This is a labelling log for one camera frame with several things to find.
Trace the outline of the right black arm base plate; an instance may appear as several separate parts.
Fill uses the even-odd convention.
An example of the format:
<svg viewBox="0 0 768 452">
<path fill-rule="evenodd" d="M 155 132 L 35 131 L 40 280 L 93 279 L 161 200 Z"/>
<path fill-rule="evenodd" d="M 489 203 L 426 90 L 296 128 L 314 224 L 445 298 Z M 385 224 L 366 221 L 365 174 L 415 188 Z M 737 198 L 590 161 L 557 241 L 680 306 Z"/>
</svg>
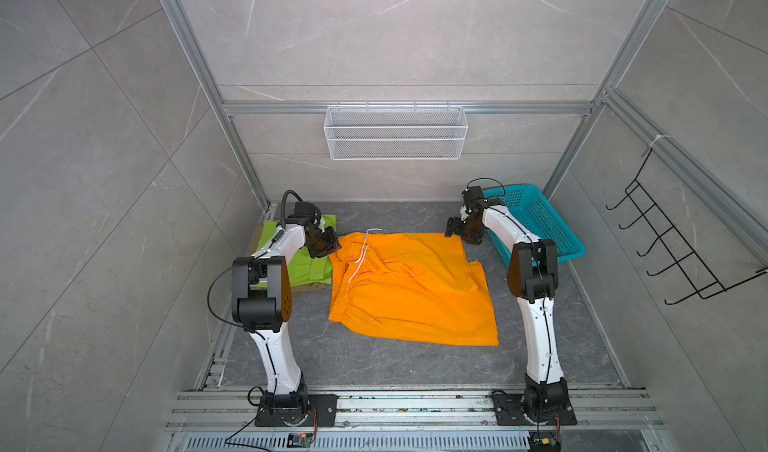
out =
<svg viewBox="0 0 768 452">
<path fill-rule="evenodd" d="M 490 393 L 496 422 L 500 426 L 573 426 L 578 423 L 568 399 L 551 401 L 526 394 L 513 394 L 501 390 Z"/>
</svg>

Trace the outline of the orange shorts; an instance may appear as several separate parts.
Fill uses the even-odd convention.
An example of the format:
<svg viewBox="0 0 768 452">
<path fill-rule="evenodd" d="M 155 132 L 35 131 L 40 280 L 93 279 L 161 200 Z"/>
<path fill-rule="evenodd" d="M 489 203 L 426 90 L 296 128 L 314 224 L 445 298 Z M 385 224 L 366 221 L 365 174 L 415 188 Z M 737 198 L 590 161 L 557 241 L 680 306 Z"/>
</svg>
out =
<svg viewBox="0 0 768 452">
<path fill-rule="evenodd" d="M 330 321 L 369 337 L 498 346 L 485 271 L 460 238 L 356 232 L 339 242 L 330 257 Z"/>
</svg>

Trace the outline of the khaki tan shorts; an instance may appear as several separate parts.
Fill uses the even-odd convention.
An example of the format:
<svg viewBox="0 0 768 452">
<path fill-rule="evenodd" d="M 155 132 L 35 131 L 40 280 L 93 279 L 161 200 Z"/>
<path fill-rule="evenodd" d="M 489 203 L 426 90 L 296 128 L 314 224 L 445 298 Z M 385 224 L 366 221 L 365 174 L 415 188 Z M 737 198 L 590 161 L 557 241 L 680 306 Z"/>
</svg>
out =
<svg viewBox="0 0 768 452">
<path fill-rule="evenodd" d="M 293 286 L 292 292 L 293 293 L 300 293 L 300 292 L 313 292 L 313 291 L 321 291 L 330 288 L 330 284 L 325 283 L 310 283 L 310 284 L 303 284 L 299 286 Z"/>
</svg>

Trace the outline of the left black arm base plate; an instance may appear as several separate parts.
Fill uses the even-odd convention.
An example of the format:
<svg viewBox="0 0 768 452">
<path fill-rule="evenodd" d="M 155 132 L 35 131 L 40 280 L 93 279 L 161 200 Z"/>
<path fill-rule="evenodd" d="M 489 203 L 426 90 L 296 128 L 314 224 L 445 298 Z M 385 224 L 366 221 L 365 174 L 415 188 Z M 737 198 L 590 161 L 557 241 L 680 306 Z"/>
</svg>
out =
<svg viewBox="0 0 768 452">
<path fill-rule="evenodd" d="M 257 407 L 256 427 L 331 427 L 339 397 L 334 394 L 267 394 Z"/>
</svg>

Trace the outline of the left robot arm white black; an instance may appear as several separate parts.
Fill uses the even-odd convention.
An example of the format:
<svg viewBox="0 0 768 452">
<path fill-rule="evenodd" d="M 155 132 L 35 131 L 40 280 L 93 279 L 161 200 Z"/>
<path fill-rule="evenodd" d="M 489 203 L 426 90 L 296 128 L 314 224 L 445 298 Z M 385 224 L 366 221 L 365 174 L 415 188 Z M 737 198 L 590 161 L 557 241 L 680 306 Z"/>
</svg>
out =
<svg viewBox="0 0 768 452">
<path fill-rule="evenodd" d="M 232 263 L 232 321 L 256 344 L 266 385 L 262 407 L 270 414 L 310 413 L 304 376 L 292 350 L 288 322 L 293 308 L 288 266 L 301 249 L 322 258 L 338 249 L 338 238 L 324 218 L 290 218 L 278 224 L 266 244 Z"/>
</svg>

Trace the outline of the teal plastic basket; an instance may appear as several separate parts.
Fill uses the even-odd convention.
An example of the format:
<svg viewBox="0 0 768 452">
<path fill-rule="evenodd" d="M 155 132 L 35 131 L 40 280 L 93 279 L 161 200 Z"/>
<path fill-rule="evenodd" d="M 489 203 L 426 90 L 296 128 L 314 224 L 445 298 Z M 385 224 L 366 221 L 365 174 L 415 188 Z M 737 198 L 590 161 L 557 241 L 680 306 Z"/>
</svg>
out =
<svg viewBox="0 0 768 452">
<path fill-rule="evenodd" d="M 557 210 L 534 185 L 520 184 L 484 190 L 488 198 L 499 198 L 515 219 L 542 239 L 555 242 L 558 262 L 585 255 L 586 248 Z"/>
</svg>

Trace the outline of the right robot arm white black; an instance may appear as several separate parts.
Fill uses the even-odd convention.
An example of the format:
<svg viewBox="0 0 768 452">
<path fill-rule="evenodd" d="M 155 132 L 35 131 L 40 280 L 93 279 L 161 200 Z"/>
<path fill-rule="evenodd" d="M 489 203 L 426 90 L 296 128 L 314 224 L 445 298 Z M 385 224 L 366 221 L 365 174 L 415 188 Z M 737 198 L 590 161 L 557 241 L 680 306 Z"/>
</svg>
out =
<svg viewBox="0 0 768 452">
<path fill-rule="evenodd" d="M 511 252 L 507 286 L 516 298 L 525 332 L 527 366 L 522 408 L 526 419 L 543 424 L 569 407 L 568 385 L 560 364 L 554 328 L 555 292 L 559 285 L 557 247 L 519 222 L 496 199 L 465 203 L 447 222 L 446 235 L 478 245 L 486 231 Z"/>
</svg>

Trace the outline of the lime green shorts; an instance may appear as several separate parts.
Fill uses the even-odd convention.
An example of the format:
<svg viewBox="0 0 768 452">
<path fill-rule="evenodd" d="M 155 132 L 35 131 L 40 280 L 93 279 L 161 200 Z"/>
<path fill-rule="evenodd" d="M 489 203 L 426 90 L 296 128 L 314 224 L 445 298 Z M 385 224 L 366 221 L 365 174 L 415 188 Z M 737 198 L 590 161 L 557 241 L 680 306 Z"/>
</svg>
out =
<svg viewBox="0 0 768 452">
<path fill-rule="evenodd" d="M 265 221 L 261 227 L 259 241 L 251 244 L 253 255 L 261 252 L 276 233 L 277 221 Z M 312 258 L 306 247 L 299 249 L 288 264 L 289 279 L 292 287 L 309 287 L 315 284 L 332 283 L 333 265 L 329 257 Z"/>
</svg>

